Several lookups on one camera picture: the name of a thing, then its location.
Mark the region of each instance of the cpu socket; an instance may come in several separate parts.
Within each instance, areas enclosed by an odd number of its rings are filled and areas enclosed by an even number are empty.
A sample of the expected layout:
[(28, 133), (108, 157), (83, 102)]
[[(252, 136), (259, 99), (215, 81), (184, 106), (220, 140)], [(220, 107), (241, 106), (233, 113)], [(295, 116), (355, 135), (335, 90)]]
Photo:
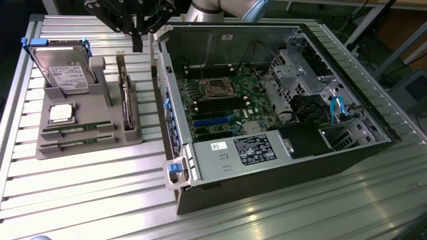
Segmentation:
[(235, 95), (235, 89), (227, 77), (203, 80), (201, 84), (209, 99)]

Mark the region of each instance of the hard drive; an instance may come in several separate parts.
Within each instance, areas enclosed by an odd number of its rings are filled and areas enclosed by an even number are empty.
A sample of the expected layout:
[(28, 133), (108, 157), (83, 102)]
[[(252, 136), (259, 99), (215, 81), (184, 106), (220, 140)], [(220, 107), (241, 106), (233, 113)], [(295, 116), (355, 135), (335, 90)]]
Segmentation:
[(48, 87), (60, 87), (64, 94), (88, 93), (96, 77), (89, 68), (91, 49), (85, 41), (48, 41), (34, 38), (26, 47), (46, 80)]

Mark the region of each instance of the power supply label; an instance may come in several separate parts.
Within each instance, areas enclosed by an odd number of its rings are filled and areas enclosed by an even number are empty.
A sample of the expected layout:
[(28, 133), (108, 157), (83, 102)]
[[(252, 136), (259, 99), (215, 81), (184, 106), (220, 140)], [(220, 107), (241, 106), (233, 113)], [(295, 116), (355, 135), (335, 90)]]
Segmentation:
[(85, 89), (88, 82), (81, 66), (50, 66), (49, 71), (60, 89)]
[(276, 159), (276, 154), (265, 134), (235, 139), (233, 144), (244, 165)]

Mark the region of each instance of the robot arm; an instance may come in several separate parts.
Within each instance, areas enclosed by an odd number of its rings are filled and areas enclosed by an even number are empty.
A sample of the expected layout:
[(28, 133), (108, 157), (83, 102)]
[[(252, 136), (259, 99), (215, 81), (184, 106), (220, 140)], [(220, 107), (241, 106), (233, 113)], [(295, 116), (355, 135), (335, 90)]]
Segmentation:
[[(224, 12), (245, 21), (257, 21), (272, 0), (192, 0), (187, 22), (223, 22)], [(141, 36), (155, 33), (171, 19), (173, 0), (84, 0), (84, 8), (116, 32), (132, 38), (132, 50), (143, 52)]]

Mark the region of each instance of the slotted aluminum surface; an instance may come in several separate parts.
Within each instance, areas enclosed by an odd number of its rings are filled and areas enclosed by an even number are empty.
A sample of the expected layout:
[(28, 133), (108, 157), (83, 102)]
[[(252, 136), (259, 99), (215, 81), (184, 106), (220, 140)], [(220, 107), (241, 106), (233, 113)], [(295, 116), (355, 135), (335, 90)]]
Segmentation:
[(161, 171), (165, 156), (148, 43), (144, 53), (132, 53), (131, 41), (95, 17), (45, 16), (34, 36), (50, 40), (85, 36), (93, 55), (105, 57), (107, 81), (117, 80), (116, 51), (128, 54), (145, 142), (36, 160), (42, 78), (32, 63), (24, 64), (22, 87), (13, 90), (16, 113), (0, 128), (8, 133), (0, 170), (0, 239), (36, 235), (53, 240), (391, 239), (413, 222), (427, 209), (427, 146), (419, 129), (323, 25), (309, 19), (263, 21), (308, 25), (404, 141), (337, 175), (176, 216), (175, 195), (164, 187)]

